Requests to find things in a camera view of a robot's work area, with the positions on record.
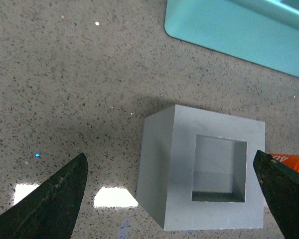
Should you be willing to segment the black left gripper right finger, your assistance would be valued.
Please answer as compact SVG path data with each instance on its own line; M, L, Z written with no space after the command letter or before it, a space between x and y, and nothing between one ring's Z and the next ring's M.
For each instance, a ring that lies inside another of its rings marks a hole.
M267 205L286 239L299 239L299 172L257 150L253 167Z

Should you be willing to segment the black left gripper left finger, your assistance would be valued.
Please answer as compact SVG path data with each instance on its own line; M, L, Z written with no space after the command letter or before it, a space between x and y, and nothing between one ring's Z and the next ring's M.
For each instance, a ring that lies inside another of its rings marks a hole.
M87 158L80 153L0 215L0 239L71 238L87 174Z

